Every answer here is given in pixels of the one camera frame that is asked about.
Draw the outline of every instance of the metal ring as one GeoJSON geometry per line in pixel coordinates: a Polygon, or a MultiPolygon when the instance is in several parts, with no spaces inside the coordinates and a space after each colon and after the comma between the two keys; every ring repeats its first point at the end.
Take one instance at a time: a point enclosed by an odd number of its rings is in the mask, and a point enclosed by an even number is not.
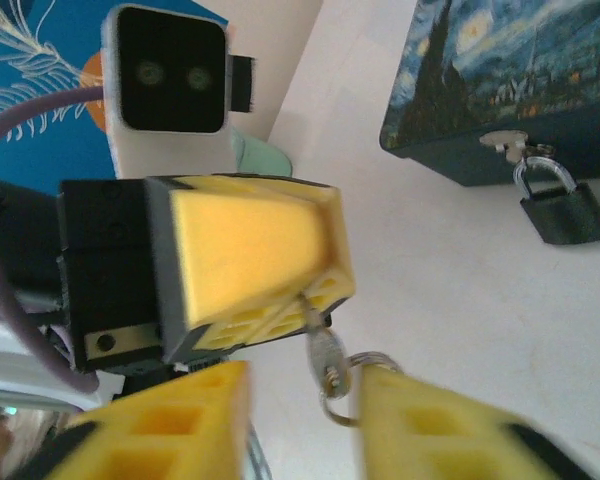
{"type": "MultiPolygon", "coordinates": [[[[392,372],[403,373],[402,368],[398,365],[391,357],[381,352],[362,352],[356,355],[352,355],[347,359],[350,367],[356,367],[358,365],[380,365],[385,367],[392,372]]],[[[325,415],[329,419],[343,427],[357,427],[360,422],[357,418],[345,417],[340,415],[329,406],[329,399],[327,398],[324,390],[320,390],[320,405],[325,415]]]]}

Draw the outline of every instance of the padlock shackle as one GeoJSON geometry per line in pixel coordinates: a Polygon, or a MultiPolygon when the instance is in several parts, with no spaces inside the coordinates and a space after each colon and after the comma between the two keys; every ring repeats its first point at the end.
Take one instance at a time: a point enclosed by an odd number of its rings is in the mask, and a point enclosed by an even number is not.
{"type": "Polygon", "coordinates": [[[533,192],[527,181],[526,173],[531,168],[540,168],[553,173],[558,180],[562,182],[567,193],[573,193],[578,188],[578,184],[573,179],[569,171],[555,160],[547,157],[527,157],[523,158],[513,169],[513,181],[518,186],[525,198],[531,198],[533,192]]]}

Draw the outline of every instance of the padlock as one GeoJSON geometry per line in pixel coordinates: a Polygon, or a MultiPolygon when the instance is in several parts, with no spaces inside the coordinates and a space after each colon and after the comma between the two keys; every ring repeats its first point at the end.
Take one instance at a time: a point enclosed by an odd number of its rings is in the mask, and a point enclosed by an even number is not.
{"type": "Polygon", "coordinates": [[[576,245],[600,241],[600,205],[591,188],[576,183],[571,174],[555,160],[528,157],[513,171],[513,180],[524,195],[520,205],[545,243],[576,245]],[[533,192],[527,181],[529,169],[555,174],[562,185],[533,192]]]}

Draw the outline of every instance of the orange circle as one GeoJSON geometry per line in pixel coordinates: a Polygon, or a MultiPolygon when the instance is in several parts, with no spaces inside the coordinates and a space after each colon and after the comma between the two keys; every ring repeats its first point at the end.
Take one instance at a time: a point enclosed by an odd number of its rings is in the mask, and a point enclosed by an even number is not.
{"type": "MultiPolygon", "coordinates": [[[[94,55],[87,60],[87,63],[82,67],[82,75],[80,75],[80,85],[83,87],[92,87],[95,85],[102,85],[102,63],[100,57],[100,51],[96,52],[94,55]]],[[[87,102],[86,104],[87,111],[91,118],[93,119],[93,123],[96,124],[103,132],[107,131],[107,125],[105,123],[105,115],[104,115],[104,100],[99,100],[96,102],[87,102]]]]}

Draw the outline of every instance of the camera lens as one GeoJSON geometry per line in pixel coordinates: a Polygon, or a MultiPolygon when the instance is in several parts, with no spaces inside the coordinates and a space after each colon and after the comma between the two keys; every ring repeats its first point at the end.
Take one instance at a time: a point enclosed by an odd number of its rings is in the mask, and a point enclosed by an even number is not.
{"type": "Polygon", "coordinates": [[[187,73],[187,83],[196,92],[204,92],[211,86],[211,74],[206,68],[193,67],[187,73]]]}
{"type": "Polygon", "coordinates": [[[136,77],[141,84],[154,87],[164,80],[164,70],[157,63],[144,60],[136,68],[136,77]]]}

